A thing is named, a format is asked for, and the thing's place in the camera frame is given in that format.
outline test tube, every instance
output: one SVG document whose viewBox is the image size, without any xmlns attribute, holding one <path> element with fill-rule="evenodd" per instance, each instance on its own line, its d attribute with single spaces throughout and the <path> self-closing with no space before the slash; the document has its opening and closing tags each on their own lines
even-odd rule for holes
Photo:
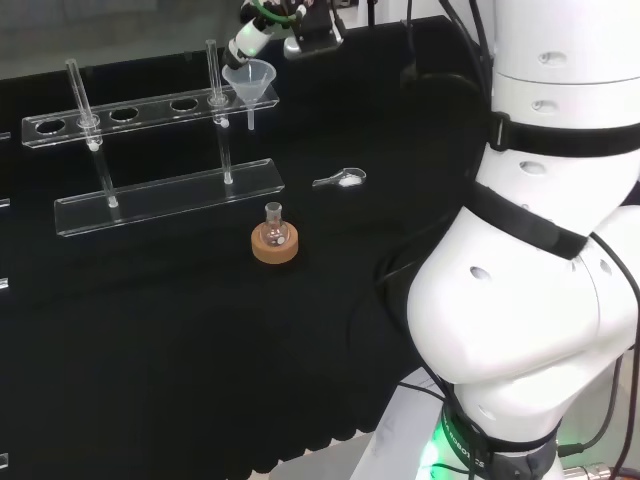
<svg viewBox="0 0 640 480">
<path fill-rule="evenodd" d="M 116 199 L 113 182 L 111 181 L 111 174 L 107 168 L 107 162 L 104 159 L 104 154 L 100 149 L 92 151 L 91 153 L 93 155 L 93 164 L 98 172 L 98 177 L 100 177 L 102 190 L 107 198 L 107 204 L 109 205 L 109 208 L 116 208 L 118 206 L 118 200 Z"/>
<path fill-rule="evenodd" d="M 227 103 L 227 97 L 222 93 L 222 78 L 218 66 L 218 48 L 215 40 L 207 40 L 207 63 L 209 64 L 209 80 L 211 80 L 211 96 L 209 104 L 212 107 L 220 107 Z M 229 117 L 227 115 L 214 115 L 213 123 L 218 134 L 218 146 L 220 147 L 220 163 L 224 174 L 224 183 L 231 185 L 231 152 L 229 150 Z"/>
<path fill-rule="evenodd" d="M 70 58 L 65 63 L 67 65 L 67 72 L 69 73 L 73 96 L 76 99 L 76 104 L 80 111 L 80 121 L 78 125 L 84 130 L 89 149 L 92 152 L 97 152 L 100 145 L 102 145 L 102 136 L 97 134 L 99 124 L 98 117 L 91 113 L 91 106 L 89 105 L 87 92 L 84 90 L 78 63 L 73 58 Z"/>
<path fill-rule="evenodd" d="M 209 64 L 209 79 L 211 80 L 211 106 L 217 107 L 227 103 L 227 97 L 222 93 L 222 78 L 218 66 L 218 49 L 215 40 L 207 40 L 207 63 Z"/>
</svg>

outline clear acrylic test tube rack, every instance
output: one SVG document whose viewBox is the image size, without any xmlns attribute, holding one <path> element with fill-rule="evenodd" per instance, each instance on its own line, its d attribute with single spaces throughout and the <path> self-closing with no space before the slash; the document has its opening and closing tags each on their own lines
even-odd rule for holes
<svg viewBox="0 0 640 480">
<path fill-rule="evenodd" d="M 255 104 L 246 105 L 230 86 L 222 86 L 214 40 L 208 40 L 211 88 L 91 107 L 75 60 L 67 61 L 77 110 L 22 120 L 22 143 L 42 148 L 84 140 L 102 190 L 54 202 L 56 231 L 78 235 L 153 218 L 213 207 L 284 188 L 273 160 L 231 164 L 229 115 L 274 107 L 272 86 Z M 144 128 L 212 118 L 221 168 L 124 187 L 114 187 L 103 152 L 103 137 Z"/>
</svg>

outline hole in rack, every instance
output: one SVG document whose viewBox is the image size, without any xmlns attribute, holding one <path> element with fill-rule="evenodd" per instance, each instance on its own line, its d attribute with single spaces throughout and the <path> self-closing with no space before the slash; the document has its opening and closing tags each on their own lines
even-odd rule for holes
<svg viewBox="0 0 640 480">
<path fill-rule="evenodd" d="M 64 120 L 43 120 L 36 125 L 36 132 L 40 135 L 53 135 L 65 127 Z"/>
<path fill-rule="evenodd" d="M 181 98 L 180 100 L 174 100 L 171 102 L 171 108 L 176 112 L 188 112 L 198 106 L 198 101 L 195 98 Z"/>
<path fill-rule="evenodd" d="M 111 120 L 113 120 L 114 122 L 125 123 L 125 122 L 130 122 L 131 120 L 136 118 L 139 113 L 140 112 L 138 112 L 137 108 L 127 107 L 127 108 L 120 108 L 118 110 L 114 110 L 109 114 L 109 116 L 111 117 Z"/>
</svg>

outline white wall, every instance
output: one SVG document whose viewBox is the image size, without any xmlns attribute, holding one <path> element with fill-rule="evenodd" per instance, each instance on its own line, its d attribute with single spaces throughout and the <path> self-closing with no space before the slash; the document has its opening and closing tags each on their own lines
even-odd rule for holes
<svg viewBox="0 0 640 480">
<path fill-rule="evenodd" d="M 458 13 L 464 22 L 467 30 L 478 41 L 473 16 L 469 7 L 468 0 L 449 0 L 451 6 Z M 489 48 L 493 50 L 494 41 L 494 0 L 477 0 L 482 22 L 484 23 L 485 32 Z M 444 10 L 440 6 L 438 0 L 413 0 L 413 18 L 433 17 L 436 15 L 444 15 Z M 376 24 L 399 22 L 407 17 L 407 0 L 378 0 L 376 5 Z M 354 26 L 367 25 L 367 0 L 360 0 L 358 7 L 357 23 Z"/>
</svg>

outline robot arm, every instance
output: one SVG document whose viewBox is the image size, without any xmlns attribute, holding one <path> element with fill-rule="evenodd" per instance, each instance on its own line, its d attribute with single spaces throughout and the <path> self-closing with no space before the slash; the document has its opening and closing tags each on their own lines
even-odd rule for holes
<svg viewBox="0 0 640 480">
<path fill-rule="evenodd" d="M 240 11 L 244 26 L 229 41 L 223 62 L 235 70 L 258 56 L 277 31 L 276 24 L 293 32 L 285 41 L 289 59 L 335 50 L 346 28 L 335 9 L 334 17 L 325 0 L 245 0 Z"/>
</svg>

